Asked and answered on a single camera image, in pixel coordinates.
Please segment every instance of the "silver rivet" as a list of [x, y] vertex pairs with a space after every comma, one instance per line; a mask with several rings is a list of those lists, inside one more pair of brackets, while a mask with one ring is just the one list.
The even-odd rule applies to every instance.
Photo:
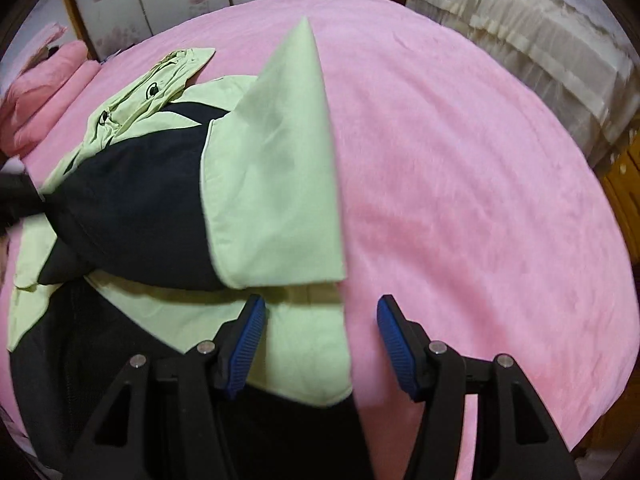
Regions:
[[498, 364], [502, 368], [511, 368], [513, 366], [513, 357], [507, 354], [498, 355]]
[[129, 364], [134, 368], [141, 368], [146, 364], [146, 357], [142, 354], [134, 355], [131, 359], [129, 359]]
[[436, 355], [444, 354], [444, 352], [447, 351], [447, 345], [442, 341], [431, 341], [429, 343], [429, 350]]
[[216, 345], [213, 341], [209, 341], [204, 340], [198, 343], [198, 352], [200, 352], [201, 354], [210, 354], [211, 352], [214, 351], [214, 349], [216, 348]]

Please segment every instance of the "ribbed blue pad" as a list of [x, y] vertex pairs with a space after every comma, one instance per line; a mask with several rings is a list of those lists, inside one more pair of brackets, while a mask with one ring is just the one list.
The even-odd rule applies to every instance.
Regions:
[[234, 399], [238, 392], [244, 388], [251, 363], [254, 361], [255, 351], [262, 336], [264, 316], [264, 300], [260, 298], [255, 302], [249, 320], [229, 359], [229, 382], [225, 388], [225, 395], [228, 399]]
[[419, 390], [415, 380], [415, 359], [384, 299], [378, 301], [378, 329], [400, 388], [415, 399]]

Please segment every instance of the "pink pillow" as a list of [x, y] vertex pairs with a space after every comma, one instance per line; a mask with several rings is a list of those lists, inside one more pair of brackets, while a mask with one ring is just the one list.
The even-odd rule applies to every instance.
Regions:
[[85, 61], [69, 81], [15, 135], [0, 137], [0, 149], [8, 156], [29, 155], [98, 72], [100, 72], [100, 63]]
[[84, 41], [60, 47], [49, 59], [22, 74], [0, 107], [0, 136], [12, 136], [86, 61]]
[[6, 76], [3, 77], [2, 82], [0, 82], [0, 105], [4, 100], [4, 95], [9, 86], [18, 79], [18, 76], [27, 72], [34, 59], [40, 55], [44, 48], [54, 41], [59, 40], [65, 32], [66, 27], [63, 27], [59, 23], [47, 23], [40, 32], [29, 40], [29, 43], [20, 51], [20, 54], [18, 54], [9, 67]]

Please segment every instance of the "pink bed sheet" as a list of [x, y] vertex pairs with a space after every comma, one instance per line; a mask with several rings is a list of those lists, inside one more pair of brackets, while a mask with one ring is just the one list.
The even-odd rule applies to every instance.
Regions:
[[[625, 245], [558, 120], [452, 30], [386, 0], [260, 0], [219, 10], [108, 62], [27, 167], [42, 181], [81, 140], [89, 114], [169, 51], [215, 46], [201, 82], [257, 74], [302, 16], [316, 35], [334, 124], [354, 394], [378, 478], [402, 478], [421, 410], [399, 391], [378, 336], [376, 300], [385, 293], [462, 354], [513, 354], [573, 447], [636, 360]], [[0, 345], [9, 297], [6, 286]], [[19, 420], [6, 352], [0, 402]], [[469, 402], [467, 415], [474, 410]], [[460, 479], [470, 475], [474, 428], [465, 425]]]

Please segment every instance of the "bed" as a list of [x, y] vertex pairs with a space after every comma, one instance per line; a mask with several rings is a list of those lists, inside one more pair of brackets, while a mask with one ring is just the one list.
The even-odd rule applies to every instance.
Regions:
[[[257, 74], [308, 16], [334, 127], [354, 396], [377, 478], [404, 473], [420, 421], [376, 328], [392, 293], [461, 354], [511, 353], [569, 448], [623, 391], [640, 344], [625, 245], [604, 194], [545, 104], [488, 54], [386, 0], [260, 0], [185, 22], [109, 60], [25, 159], [36, 183], [103, 101], [168, 52], [215, 46], [197, 76]], [[20, 246], [0, 293], [0, 346]], [[0, 405], [21, 427], [8, 352]], [[475, 405], [458, 478], [470, 477]]]
[[602, 0], [407, 0], [473, 41], [531, 88], [593, 168], [640, 105], [640, 57]]

